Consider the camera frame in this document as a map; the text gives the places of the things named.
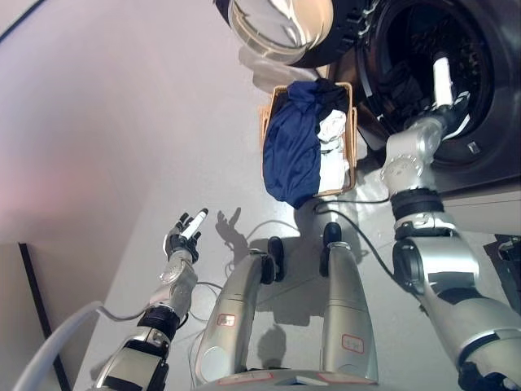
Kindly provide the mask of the robot left black hand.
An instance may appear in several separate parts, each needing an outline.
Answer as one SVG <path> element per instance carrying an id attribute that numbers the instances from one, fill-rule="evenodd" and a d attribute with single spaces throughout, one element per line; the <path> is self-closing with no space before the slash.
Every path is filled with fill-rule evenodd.
<path id="1" fill-rule="evenodd" d="M 197 244 L 201 236 L 200 227 L 208 216 L 208 209 L 202 208 L 196 215 L 183 213 L 172 229 L 164 237 L 163 250 L 169 259 L 177 251 L 187 251 L 192 263 L 199 260 Z"/>

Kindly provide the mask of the robot right black hand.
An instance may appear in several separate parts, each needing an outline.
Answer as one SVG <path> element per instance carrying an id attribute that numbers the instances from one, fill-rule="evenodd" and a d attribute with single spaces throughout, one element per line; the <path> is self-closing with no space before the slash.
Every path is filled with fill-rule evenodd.
<path id="1" fill-rule="evenodd" d="M 443 51 L 437 52 L 432 66 L 434 88 L 434 113 L 444 122 L 442 141 L 458 136 L 469 123 L 469 102 L 471 93 L 468 89 L 457 90 L 454 87 L 449 58 Z"/>

